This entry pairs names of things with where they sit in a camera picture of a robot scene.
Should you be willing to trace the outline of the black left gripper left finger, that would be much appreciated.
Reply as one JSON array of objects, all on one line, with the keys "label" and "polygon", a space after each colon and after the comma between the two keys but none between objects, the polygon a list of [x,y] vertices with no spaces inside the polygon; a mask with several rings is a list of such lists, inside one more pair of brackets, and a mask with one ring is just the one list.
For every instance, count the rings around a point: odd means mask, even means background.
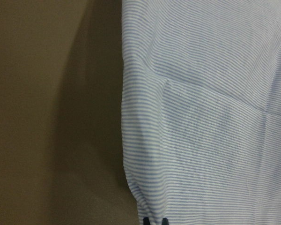
[{"label": "black left gripper left finger", "polygon": [[143,218],[143,225],[150,225],[150,220],[148,217]]}]

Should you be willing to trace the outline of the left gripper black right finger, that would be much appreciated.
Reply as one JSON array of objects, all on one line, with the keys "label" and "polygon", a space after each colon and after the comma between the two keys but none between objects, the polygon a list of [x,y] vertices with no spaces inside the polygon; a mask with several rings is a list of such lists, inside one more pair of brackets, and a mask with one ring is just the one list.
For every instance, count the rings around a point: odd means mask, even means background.
[{"label": "left gripper black right finger", "polygon": [[169,225],[169,221],[167,218],[162,219],[162,225]]}]

